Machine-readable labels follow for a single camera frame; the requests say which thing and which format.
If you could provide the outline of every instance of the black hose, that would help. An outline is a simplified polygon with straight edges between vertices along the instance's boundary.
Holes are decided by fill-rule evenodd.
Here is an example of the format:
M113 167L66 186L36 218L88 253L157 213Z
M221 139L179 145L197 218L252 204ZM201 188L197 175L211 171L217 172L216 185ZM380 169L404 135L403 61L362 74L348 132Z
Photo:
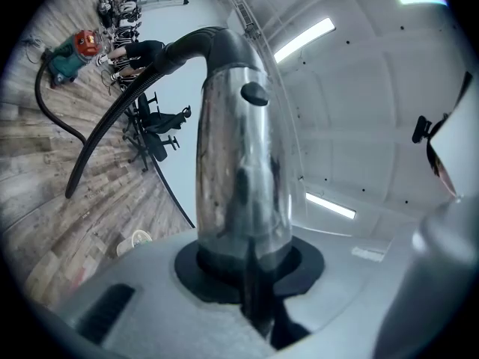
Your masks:
M37 78L35 79L35 98L37 99L37 104L40 107L40 110L45 114L53 123L56 123L58 126L60 126L63 130L66 132L69 132L71 135L74 135L77 137L83 145L86 144L87 140L85 137L83 137L83 134L80 133L78 130L72 128L70 125L67 125L64 123L62 120L60 120L58 117L56 117L45 105L45 102L43 101L42 98L42 93L41 93L41 81L42 81L42 75L43 72L45 72L46 67L50 63L50 61L53 60L54 57L58 56L60 52L54 51L52 54L47 55L45 57L45 60L43 61L42 66L38 70L37 73Z
M203 56L207 59L208 76L223 67L263 69L262 61L246 39L224 28L198 29L178 41L168 44L155 57L155 61L133 80L129 87L116 99L95 126L76 160L75 167L68 180L65 197L70 198L73 195L95 147L113 123L126 111L126 108L132 105L135 99L154 82L164 75L172 74L187 60L197 56Z

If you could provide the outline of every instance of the black shorts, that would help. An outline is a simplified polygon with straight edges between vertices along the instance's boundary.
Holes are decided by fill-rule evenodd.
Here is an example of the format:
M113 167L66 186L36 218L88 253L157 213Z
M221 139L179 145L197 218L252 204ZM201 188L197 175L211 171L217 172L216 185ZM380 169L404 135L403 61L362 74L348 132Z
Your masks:
M131 60L129 65L133 69L144 68L153 62L156 54L165 46L161 41L146 40L140 43L131 43L125 46L126 56L128 58L137 58L138 60Z

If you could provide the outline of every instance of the person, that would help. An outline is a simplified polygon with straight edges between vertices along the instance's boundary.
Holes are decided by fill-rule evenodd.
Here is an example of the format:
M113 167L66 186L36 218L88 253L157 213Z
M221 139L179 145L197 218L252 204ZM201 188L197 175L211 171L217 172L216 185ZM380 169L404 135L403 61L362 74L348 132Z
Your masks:
M456 191L454 189L454 185L452 184L451 178L449 177L448 172L445 170L444 165L430 143L431 138L441 129L441 126L444 125L444 122L448 119L448 117L448 114L444 113L442 120L434 125L430 134L427 136L426 154L427 161L429 161L431 169L433 169L433 173L441 180L446 189L456 197Z
M141 71L153 62L156 54L165 46L161 41L146 40L138 43L131 43L120 48L116 48L107 55L97 56L97 67L101 64L120 58L126 55L128 58L139 58L137 60L130 60L129 66L123 68L120 72L113 73L110 76L112 81L116 81L119 76L126 77L141 73Z

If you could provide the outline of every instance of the wooden floor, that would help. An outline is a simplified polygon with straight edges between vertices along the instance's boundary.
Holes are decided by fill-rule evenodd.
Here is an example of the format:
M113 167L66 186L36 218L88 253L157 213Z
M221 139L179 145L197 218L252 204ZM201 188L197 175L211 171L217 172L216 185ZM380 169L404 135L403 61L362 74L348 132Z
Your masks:
M55 47L79 29L98 28L96 3L50 0L25 34ZM31 49L29 54L38 56ZM82 145L40 112L34 97L38 67L19 46L0 85L0 230L26 294L54 307L115 257L117 244L132 231L143 229L156 239L190 226L151 162L144 174L141 160L128 164L135 151L121 139L125 118L96 148L76 193L65 198ZM109 96L93 63L70 86L52 90L45 76L42 92L50 110L85 137L120 94L114 87Z

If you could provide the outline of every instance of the dark slot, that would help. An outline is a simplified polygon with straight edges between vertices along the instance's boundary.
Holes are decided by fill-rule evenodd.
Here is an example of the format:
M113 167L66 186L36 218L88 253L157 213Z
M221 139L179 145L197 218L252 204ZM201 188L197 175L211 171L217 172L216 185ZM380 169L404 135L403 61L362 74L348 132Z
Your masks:
M81 318L76 331L92 343L100 344L108 335L135 290L124 284L109 287Z

